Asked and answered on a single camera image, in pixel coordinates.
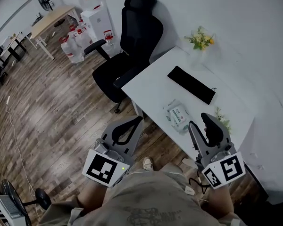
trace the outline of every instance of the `wire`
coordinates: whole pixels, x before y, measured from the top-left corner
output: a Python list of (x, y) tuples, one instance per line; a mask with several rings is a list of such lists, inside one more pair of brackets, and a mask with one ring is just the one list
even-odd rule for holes
[[(11, 113), (8, 111), (8, 104), (6, 104), (6, 109), (5, 109), (5, 111), (9, 114), (9, 121), (10, 121), (10, 124), (11, 124), (12, 127), (14, 128), (14, 137), (15, 137), (16, 146), (17, 146), (17, 149), (18, 149), (19, 154), (20, 154), (20, 159), (21, 159), (22, 167), (23, 167), (23, 169), (24, 169), (24, 173), (25, 173), (27, 182), (28, 182), (28, 184), (29, 184), (29, 194), (31, 195), (32, 199), (34, 200), (34, 197), (36, 196), (36, 193), (35, 193), (35, 191), (33, 190), (33, 186), (30, 184), (30, 182), (29, 182), (29, 180), (28, 180), (28, 176), (27, 176), (27, 173), (26, 173), (24, 164), (23, 164), (22, 154), (21, 154), (21, 151), (20, 151), (19, 146), (18, 146), (18, 143), (17, 143), (16, 129), (15, 129), (15, 126), (13, 125), (13, 123), (11, 122)], [(39, 219), (41, 219), (40, 215), (38, 214), (38, 210), (37, 210), (37, 205), (36, 205), (36, 204), (35, 204), (35, 209), (36, 209), (36, 213), (37, 213)]]
[(197, 177), (198, 177), (199, 182), (198, 182), (197, 180), (193, 179), (193, 178), (189, 178), (189, 184), (191, 185), (191, 180), (193, 180), (195, 183), (198, 184), (198, 186), (201, 187), (202, 193), (205, 194), (206, 191), (207, 191), (207, 189), (208, 189), (209, 187), (211, 187), (211, 185), (210, 185), (210, 184), (207, 184), (207, 185), (203, 185), (203, 184), (202, 184), (201, 179), (200, 179), (200, 177), (199, 177), (199, 171), (197, 171)]

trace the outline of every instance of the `white desk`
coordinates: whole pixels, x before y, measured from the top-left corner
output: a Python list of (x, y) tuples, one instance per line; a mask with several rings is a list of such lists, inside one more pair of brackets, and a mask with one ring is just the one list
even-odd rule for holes
[[(179, 47), (174, 47), (128, 82), (122, 90), (194, 160), (198, 152), (193, 148), (190, 134), (187, 132), (181, 135), (176, 132), (166, 119), (163, 107), (174, 99), (181, 101), (200, 130), (204, 130), (205, 125), (200, 114), (205, 112), (215, 115), (218, 106), (221, 108), (221, 113), (231, 121), (231, 141), (238, 150), (249, 131), (254, 115), (231, 89), (205, 66), (200, 64), (193, 66), (188, 63), (188, 56), (189, 54)], [(209, 88), (217, 88), (210, 105), (168, 78), (167, 75), (176, 65)]]

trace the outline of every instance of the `wooden table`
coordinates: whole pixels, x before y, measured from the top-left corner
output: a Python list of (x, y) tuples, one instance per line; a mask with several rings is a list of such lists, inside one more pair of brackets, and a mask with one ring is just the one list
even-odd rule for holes
[(44, 18), (42, 18), (39, 22), (37, 22), (32, 27), (32, 36), (31, 39), (35, 39), (36, 42), (40, 45), (40, 47), (44, 50), (44, 52), (51, 58), (54, 59), (54, 57), (51, 55), (51, 53), (45, 48), (47, 44), (45, 41), (41, 38), (41, 34), (44, 33), (46, 30), (48, 30), (51, 26), (53, 26), (58, 20), (65, 17), (67, 14), (73, 13), (73, 16), (79, 23), (80, 18), (75, 10), (75, 6), (71, 5), (64, 5), (56, 8), (55, 10), (48, 13)]

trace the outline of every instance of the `green leaves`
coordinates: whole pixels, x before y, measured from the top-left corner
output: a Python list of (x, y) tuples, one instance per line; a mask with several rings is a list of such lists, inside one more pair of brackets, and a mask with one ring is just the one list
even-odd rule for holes
[(225, 118), (225, 115), (221, 114), (221, 109), (217, 106), (216, 110), (215, 110), (215, 117), (217, 117), (217, 119), (228, 129), (228, 132), (231, 134), (231, 124), (230, 124), (230, 120), (227, 120)]

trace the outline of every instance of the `white box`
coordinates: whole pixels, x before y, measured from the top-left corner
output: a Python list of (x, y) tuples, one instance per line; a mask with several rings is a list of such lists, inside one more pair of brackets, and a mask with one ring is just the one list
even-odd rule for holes
[(81, 17), (93, 42), (105, 39), (104, 31), (112, 31), (108, 10), (104, 6), (100, 6), (92, 11), (86, 10), (81, 13)]

